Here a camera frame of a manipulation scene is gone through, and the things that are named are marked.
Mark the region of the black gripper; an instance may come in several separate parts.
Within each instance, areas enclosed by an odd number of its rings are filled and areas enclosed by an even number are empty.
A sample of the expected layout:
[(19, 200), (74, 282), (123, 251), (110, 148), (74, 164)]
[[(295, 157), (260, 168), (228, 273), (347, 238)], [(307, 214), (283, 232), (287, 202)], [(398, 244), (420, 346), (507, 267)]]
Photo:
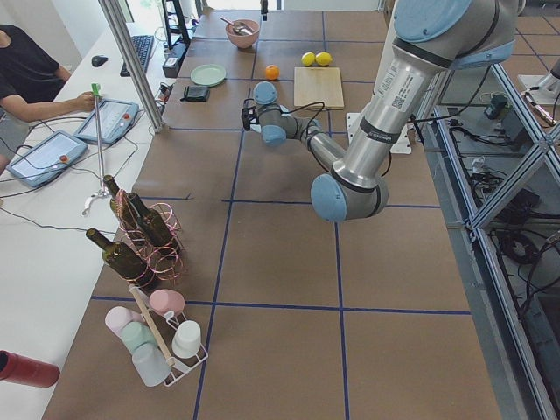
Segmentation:
[(245, 131), (260, 127), (257, 105), (252, 98), (246, 98), (241, 107), (241, 122)]
[(260, 11), (262, 15), (262, 20), (268, 20), (268, 0), (260, 0)]

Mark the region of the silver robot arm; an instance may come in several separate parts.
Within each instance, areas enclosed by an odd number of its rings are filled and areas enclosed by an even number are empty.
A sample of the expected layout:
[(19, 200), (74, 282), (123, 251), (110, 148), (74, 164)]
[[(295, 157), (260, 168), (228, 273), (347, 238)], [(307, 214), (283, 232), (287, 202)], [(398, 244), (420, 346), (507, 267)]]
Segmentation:
[(300, 141), (325, 168), (311, 184), (318, 216), (340, 222), (378, 214), (389, 191), (378, 171), (432, 79), (448, 69), (487, 67), (514, 50), (516, 1), (399, 1), (395, 34), (386, 40), (393, 59), (378, 71), (370, 102), (348, 148), (311, 118), (289, 116), (269, 82), (255, 85), (254, 106), (244, 106), (244, 129), (260, 128), (267, 145)]

